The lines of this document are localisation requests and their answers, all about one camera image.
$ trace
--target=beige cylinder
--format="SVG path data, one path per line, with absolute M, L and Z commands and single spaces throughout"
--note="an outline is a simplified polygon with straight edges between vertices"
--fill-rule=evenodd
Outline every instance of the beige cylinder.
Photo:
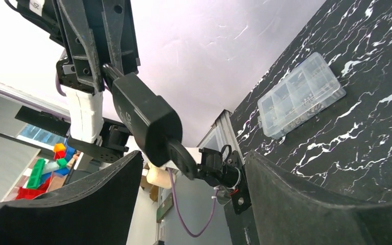
M 148 170 L 148 173 L 146 175 L 146 181 L 152 185 L 156 185 L 158 187 L 164 188 L 164 189 L 171 189 L 172 184 L 170 182 L 170 177 L 169 173 L 166 170 L 159 169 L 157 167 L 152 167 Z

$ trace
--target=black tabletop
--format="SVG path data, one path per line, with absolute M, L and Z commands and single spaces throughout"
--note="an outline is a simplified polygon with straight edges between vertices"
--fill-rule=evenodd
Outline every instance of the black tabletop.
M 257 101 L 314 52 L 347 95 L 282 139 L 266 137 Z M 392 1 L 327 0 L 231 121 L 244 157 L 256 150 L 329 190 L 392 200 Z

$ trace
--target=screw hole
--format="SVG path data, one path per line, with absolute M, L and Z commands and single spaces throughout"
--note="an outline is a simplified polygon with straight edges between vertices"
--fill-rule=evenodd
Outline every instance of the screw hole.
M 121 14 L 123 12 L 123 8 L 121 7 L 121 5 L 115 5 L 115 7 L 113 7 L 113 10 L 117 14 Z
M 83 74 L 89 75 L 91 74 L 91 71 L 88 68 L 83 69 Z

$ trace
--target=black rectangular object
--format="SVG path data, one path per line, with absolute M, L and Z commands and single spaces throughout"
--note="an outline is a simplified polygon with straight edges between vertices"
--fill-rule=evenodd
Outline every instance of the black rectangular object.
M 66 137 L 70 129 L 70 124 L 62 118 L 26 106 L 20 108 L 15 118 L 62 137 Z

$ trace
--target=plastic organizer box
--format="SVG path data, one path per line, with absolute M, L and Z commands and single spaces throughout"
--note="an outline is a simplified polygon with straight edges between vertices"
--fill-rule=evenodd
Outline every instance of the plastic organizer box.
M 259 125 L 280 139 L 345 95 L 324 58 L 313 53 L 258 100 Z

